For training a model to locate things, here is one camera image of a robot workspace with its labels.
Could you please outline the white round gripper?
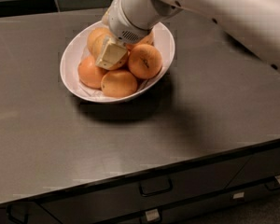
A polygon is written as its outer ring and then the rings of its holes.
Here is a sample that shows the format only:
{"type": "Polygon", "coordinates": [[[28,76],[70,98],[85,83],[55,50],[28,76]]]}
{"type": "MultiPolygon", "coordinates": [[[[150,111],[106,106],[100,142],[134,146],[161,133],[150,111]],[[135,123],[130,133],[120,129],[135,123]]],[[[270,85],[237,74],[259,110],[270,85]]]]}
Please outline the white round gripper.
{"type": "Polygon", "coordinates": [[[121,68],[127,61],[128,50],[122,43],[135,44],[149,35],[150,29],[141,29],[132,24],[124,12],[122,0],[113,0],[101,19],[103,25],[118,39],[106,36],[95,64],[105,70],[121,68]]]}

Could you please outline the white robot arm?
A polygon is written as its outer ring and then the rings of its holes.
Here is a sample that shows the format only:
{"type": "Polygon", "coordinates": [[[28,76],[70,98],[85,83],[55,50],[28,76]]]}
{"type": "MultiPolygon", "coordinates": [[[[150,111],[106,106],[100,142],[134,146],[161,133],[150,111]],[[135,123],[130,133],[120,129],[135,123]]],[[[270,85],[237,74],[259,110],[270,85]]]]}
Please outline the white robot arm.
{"type": "Polygon", "coordinates": [[[280,0],[113,0],[102,22],[117,39],[136,43],[182,10],[216,22],[280,73],[280,0]]]}

